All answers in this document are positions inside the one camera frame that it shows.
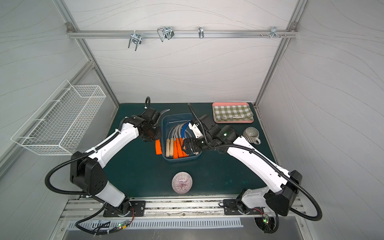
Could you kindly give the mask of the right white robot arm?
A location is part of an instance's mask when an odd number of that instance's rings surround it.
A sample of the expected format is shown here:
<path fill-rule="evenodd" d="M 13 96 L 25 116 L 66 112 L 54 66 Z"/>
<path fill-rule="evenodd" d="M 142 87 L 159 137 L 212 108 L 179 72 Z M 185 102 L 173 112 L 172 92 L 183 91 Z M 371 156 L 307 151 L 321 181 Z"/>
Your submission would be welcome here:
<path fill-rule="evenodd" d="M 229 125 L 219 127 L 206 115 L 198 117 L 192 105 L 188 105 L 193 119 L 189 128 L 194 136 L 184 140 L 182 149 L 188 153 L 217 151 L 227 153 L 248 167 L 266 187 L 244 189 L 236 198 L 235 210 L 248 215 L 252 210 L 260 212 L 257 226 L 265 234 L 275 233 L 280 225 L 279 217 L 292 212 L 306 220 L 320 221 L 323 212 L 315 198 L 301 186 L 302 175 L 298 171 L 288 171 L 280 167 L 255 149 L 245 137 Z M 302 193 L 313 204 L 315 216 L 301 213 L 292 207 L 298 193 Z"/>

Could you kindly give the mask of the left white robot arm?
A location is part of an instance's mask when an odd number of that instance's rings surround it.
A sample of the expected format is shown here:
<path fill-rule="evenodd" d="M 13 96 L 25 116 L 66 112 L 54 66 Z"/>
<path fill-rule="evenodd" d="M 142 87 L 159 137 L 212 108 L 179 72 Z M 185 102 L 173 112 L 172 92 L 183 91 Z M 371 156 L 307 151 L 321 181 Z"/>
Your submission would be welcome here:
<path fill-rule="evenodd" d="M 115 132 L 101 143 L 84 153 L 74 153 L 69 161 L 59 164 L 47 173 L 45 185 L 50 191 L 61 195 L 90 196 L 102 204 L 102 208 L 97 213 L 76 222 L 79 230 L 94 236 L 102 236 L 119 232 L 132 223 L 124 221 L 117 227 L 105 231 L 101 227 L 90 230 L 81 225 L 103 210 L 112 211 L 118 217 L 135 216 L 135 208 L 129 196 L 109 181 L 104 168 L 120 150 L 138 137 L 142 137 L 144 141 L 155 141 L 160 138 L 158 121 L 161 113 L 150 105 L 151 99 L 146 97 L 144 111 L 141 114 L 123 118 Z M 70 166 L 70 181 L 79 187 L 80 191 L 61 190 L 51 183 L 53 174 L 65 166 Z"/>

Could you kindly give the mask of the blue plastic storage box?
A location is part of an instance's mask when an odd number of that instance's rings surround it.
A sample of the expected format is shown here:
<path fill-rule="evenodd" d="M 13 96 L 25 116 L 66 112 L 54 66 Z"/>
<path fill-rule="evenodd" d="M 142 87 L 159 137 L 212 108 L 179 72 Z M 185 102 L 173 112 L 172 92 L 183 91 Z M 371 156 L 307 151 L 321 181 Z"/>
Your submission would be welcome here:
<path fill-rule="evenodd" d="M 166 157 L 166 142 L 167 142 L 167 137 L 168 137 L 169 131 L 171 130 L 172 127 L 174 127 L 176 125 L 185 124 L 186 122 L 190 122 L 190 120 L 192 118 L 193 118 L 193 116 L 192 116 L 191 113 L 168 115 L 168 116 L 165 116 L 163 118 L 163 120 L 162 120 L 162 123 L 163 123 L 163 136 L 162 136 L 162 139 L 161 139 L 161 145 L 162 145 L 162 151 L 163 151 L 162 157 L 165 160 L 167 160 L 168 162 L 176 163 L 176 162 L 192 161 L 192 160 L 196 160 L 197 158 L 199 158 L 202 155 L 202 153 L 199 152 L 199 153 L 191 154 L 188 157 L 178 158 L 178 159 L 173 159 L 173 158 L 167 158 Z M 187 130 L 186 130 L 185 139 L 187 137 L 191 137 L 192 136 L 191 133 L 192 133 L 192 131 L 190 130 L 190 128 L 188 126 Z"/>

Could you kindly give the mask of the pink tray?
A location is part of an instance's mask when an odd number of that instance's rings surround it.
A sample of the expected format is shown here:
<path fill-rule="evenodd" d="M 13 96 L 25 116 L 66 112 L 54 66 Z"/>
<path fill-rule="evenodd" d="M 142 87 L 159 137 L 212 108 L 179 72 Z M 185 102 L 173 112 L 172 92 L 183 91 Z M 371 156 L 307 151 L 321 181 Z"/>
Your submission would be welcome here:
<path fill-rule="evenodd" d="M 254 121 L 253 111 L 248 103 L 212 104 L 213 118 L 218 124 L 250 124 Z"/>

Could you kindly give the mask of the green checkered cloth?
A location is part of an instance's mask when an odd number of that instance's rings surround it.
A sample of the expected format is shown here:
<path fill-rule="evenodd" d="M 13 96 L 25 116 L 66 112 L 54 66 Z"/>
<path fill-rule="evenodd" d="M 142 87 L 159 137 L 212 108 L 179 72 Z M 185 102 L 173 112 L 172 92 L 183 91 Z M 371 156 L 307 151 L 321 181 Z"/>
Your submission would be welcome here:
<path fill-rule="evenodd" d="M 213 106 L 213 114 L 217 123 L 252 121 L 254 116 L 249 105 Z"/>

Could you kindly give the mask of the striped ceramic mug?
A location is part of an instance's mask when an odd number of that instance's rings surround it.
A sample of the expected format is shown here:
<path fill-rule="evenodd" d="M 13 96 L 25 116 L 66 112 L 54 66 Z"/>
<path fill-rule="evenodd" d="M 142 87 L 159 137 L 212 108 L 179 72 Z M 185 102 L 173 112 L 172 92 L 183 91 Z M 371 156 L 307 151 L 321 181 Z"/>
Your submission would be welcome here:
<path fill-rule="evenodd" d="M 251 144 L 260 145 L 260 133 L 254 127 L 248 127 L 243 131 L 243 137 Z"/>

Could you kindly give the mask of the purple striped bowl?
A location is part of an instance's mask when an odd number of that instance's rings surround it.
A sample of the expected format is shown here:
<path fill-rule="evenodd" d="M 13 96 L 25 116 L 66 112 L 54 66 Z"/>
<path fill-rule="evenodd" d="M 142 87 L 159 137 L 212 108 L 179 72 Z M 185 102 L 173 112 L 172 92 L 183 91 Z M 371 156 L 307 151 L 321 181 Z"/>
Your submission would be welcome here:
<path fill-rule="evenodd" d="M 186 194 L 193 185 L 193 179 L 187 172 L 179 172 L 172 179 L 172 188 L 178 194 Z"/>

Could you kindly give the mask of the metal clamp hook left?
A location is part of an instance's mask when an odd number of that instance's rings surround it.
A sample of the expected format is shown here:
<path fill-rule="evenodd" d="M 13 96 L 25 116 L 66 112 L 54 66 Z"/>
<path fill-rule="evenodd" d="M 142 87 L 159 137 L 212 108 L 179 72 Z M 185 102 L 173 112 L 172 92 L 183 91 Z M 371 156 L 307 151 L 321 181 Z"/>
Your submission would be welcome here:
<path fill-rule="evenodd" d="M 135 46 L 135 51 L 137 51 L 138 46 L 142 44 L 142 37 L 139 34 L 133 33 L 130 36 L 130 40 L 128 43 L 128 48 L 131 46 Z"/>

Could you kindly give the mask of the metal U-bolt hook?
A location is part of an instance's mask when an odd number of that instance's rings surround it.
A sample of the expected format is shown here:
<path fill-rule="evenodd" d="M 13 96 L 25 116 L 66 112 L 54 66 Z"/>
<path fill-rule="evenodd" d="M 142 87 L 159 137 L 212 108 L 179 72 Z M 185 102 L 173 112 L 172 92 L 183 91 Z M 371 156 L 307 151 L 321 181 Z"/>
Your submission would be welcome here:
<path fill-rule="evenodd" d="M 170 40 L 174 37 L 175 33 L 172 27 L 160 27 L 157 29 L 157 33 L 161 42 L 164 42 L 165 39 Z"/>

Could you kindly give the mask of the aluminium crossbar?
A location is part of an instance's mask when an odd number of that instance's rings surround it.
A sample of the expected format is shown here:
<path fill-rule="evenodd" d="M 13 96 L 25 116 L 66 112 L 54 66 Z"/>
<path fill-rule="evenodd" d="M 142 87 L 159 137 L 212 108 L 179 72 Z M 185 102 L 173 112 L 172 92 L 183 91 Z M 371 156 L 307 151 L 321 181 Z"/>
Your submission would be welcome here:
<path fill-rule="evenodd" d="M 250 39 L 262 38 L 260 34 L 270 30 L 206 30 L 204 39 Z M 76 31 L 68 33 L 71 39 L 129 39 L 131 34 L 141 35 L 142 39 L 159 39 L 157 30 L 137 31 Z M 198 29 L 196 30 L 174 30 L 173 39 L 199 39 Z M 286 36 L 282 38 L 295 38 L 297 31 L 285 31 Z"/>

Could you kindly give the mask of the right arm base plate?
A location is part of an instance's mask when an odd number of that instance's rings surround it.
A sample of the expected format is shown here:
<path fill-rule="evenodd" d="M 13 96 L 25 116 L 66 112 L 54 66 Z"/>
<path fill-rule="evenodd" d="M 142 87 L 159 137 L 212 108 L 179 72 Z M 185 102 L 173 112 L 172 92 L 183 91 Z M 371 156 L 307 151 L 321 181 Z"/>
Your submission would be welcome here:
<path fill-rule="evenodd" d="M 235 199 L 224 199 L 222 202 L 219 202 L 219 206 L 224 210 L 224 215 L 226 216 L 237 216 L 237 215 L 257 215 L 263 216 L 263 208 L 253 208 L 249 209 L 244 204 L 237 202 Z"/>

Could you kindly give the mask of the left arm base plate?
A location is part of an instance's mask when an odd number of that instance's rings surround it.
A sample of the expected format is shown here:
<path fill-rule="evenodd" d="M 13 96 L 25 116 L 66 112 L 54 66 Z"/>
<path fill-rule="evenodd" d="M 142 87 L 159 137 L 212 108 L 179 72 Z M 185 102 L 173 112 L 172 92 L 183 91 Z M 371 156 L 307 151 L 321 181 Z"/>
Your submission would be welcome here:
<path fill-rule="evenodd" d="M 145 212 L 146 201 L 125 201 L 119 207 L 107 204 L 103 213 L 105 218 L 114 217 L 142 217 Z"/>

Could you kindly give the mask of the aluminium front rail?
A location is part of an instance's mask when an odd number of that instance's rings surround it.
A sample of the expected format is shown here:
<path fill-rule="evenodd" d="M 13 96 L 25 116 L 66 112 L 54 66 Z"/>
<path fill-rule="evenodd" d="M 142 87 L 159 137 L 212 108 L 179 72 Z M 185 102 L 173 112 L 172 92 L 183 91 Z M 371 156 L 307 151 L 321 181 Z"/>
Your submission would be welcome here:
<path fill-rule="evenodd" d="M 165 218 L 204 218 L 225 217 L 225 210 L 219 206 L 224 199 L 234 199 L 235 195 L 153 197 L 136 198 L 145 201 L 142 219 Z M 64 207 L 60 220 L 80 220 L 96 213 L 102 204 L 91 198 L 69 200 Z"/>

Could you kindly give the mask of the metal bracket hook right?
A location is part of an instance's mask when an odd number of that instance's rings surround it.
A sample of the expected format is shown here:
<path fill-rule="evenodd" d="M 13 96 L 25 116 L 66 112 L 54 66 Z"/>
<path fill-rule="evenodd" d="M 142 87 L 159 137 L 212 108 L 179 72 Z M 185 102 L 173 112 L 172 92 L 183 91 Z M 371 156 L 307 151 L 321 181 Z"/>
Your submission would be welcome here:
<path fill-rule="evenodd" d="M 262 38 L 269 38 L 269 39 L 273 39 L 273 38 L 282 38 L 282 37 L 285 37 L 286 34 L 285 34 L 285 31 L 283 30 L 278 30 L 276 27 L 273 27 L 270 29 L 270 31 L 267 33 L 265 32 L 264 34 L 260 34 L 260 36 Z"/>

